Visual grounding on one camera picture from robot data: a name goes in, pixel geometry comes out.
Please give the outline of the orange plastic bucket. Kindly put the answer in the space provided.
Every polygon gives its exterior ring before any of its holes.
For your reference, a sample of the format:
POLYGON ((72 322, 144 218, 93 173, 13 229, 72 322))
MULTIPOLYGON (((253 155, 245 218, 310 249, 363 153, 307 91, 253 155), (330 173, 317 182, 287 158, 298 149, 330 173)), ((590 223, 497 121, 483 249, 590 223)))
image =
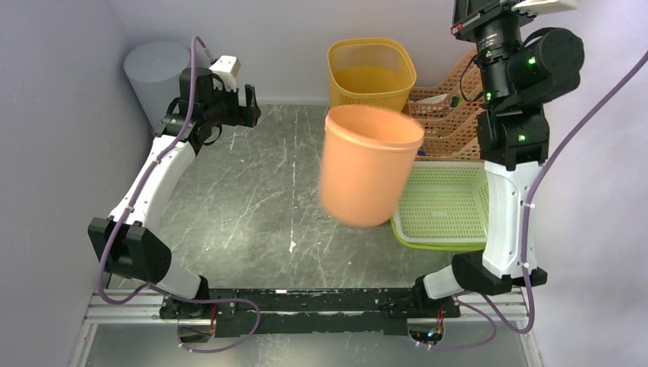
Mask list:
POLYGON ((379 226, 395 213, 416 154, 422 125, 389 109, 332 107, 325 119, 319 203, 333 219, 379 226))

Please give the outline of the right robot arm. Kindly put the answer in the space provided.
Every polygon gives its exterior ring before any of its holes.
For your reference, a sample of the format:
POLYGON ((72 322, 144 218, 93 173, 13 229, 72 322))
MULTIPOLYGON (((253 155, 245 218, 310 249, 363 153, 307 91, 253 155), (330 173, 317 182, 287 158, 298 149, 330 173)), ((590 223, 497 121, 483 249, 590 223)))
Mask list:
POLYGON ((446 268, 416 280, 413 309, 432 316, 442 299, 464 291, 505 294, 547 282, 529 237, 530 211, 548 167, 550 128, 544 106, 575 90, 585 61, 580 37, 566 28, 521 28, 540 15, 573 11, 577 1, 457 1, 451 33, 476 48, 484 105, 477 138, 489 189, 483 250, 455 255, 446 268))

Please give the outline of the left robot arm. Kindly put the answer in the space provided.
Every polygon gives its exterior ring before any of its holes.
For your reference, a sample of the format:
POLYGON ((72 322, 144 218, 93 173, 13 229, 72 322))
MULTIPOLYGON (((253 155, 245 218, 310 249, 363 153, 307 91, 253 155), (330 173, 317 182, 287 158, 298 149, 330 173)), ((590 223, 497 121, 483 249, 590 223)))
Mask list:
POLYGON ((205 67, 180 74, 179 95, 169 103, 135 182, 107 217, 95 217, 88 226, 102 273, 181 298, 181 308, 194 318, 212 306, 208 281, 184 268, 155 231, 200 150, 220 138, 223 126, 253 128, 261 117, 255 87, 245 85, 245 104, 240 105, 238 88, 228 88, 226 78, 205 67))

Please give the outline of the large grey plastic bucket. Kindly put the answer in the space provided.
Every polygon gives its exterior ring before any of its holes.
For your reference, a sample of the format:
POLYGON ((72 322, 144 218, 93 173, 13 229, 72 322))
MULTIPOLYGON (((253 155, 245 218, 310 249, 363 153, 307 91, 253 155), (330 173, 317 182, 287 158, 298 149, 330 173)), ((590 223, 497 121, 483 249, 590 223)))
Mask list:
POLYGON ((189 48, 171 41, 141 44, 126 56, 125 74, 153 131, 179 96, 179 77, 189 65, 189 48))

